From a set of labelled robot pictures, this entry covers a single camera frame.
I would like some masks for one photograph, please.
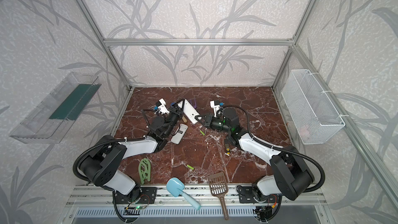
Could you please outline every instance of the brown marble surface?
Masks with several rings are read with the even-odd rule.
[[[226,105],[239,105],[251,114],[250,128],[253,134],[273,144],[290,144],[270,87],[135,88],[115,137],[136,138],[145,135],[148,129],[140,111],[153,108],[161,98],[166,101],[167,107],[181,98],[195,98],[199,114],[213,111],[210,107],[212,100],[219,100]],[[241,125],[246,128],[246,115],[239,109],[236,112]],[[150,122],[153,116],[151,112],[148,113]],[[119,170],[139,183],[138,164],[146,157],[151,161],[151,181],[145,184],[165,184],[171,177],[177,177],[183,183],[207,183],[208,175],[221,171],[226,173],[229,183],[253,183],[261,176],[272,175],[271,167],[251,153],[231,147],[231,154],[227,156],[225,133],[206,129],[199,123],[193,125],[189,120],[186,125],[188,129],[179,144],[168,142],[160,152],[128,157],[122,161]],[[195,169],[192,171],[187,168],[187,164]]]

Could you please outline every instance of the white remote control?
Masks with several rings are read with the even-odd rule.
[[[187,129],[188,126],[186,124],[180,124],[180,128],[170,141],[179,144]]]

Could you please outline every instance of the green mat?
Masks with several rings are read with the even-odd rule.
[[[73,92],[52,113],[50,119],[65,119],[75,121],[84,107],[98,91],[101,84],[79,84]]]

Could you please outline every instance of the blue shovel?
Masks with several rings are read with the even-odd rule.
[[[174,197],[178,197],[181,194],[189,203],[191,203],[192,207],[196,210],[200,209],[201,206],[199,202],[182,191],[185,188],[185,185],[177,177],[170,178],[166,184],[166,188]]]

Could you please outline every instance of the blue scoop handle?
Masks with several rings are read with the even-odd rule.
[[[185,193],[184,191],[182,191],[181,189],[178,189],[180,191],[180,194],[192,205],[192,207],[196,210],[200,209],[200,204],[199,202],[197,202],[194,198],[192,198],[191,196],[189,196],[187,193]]]

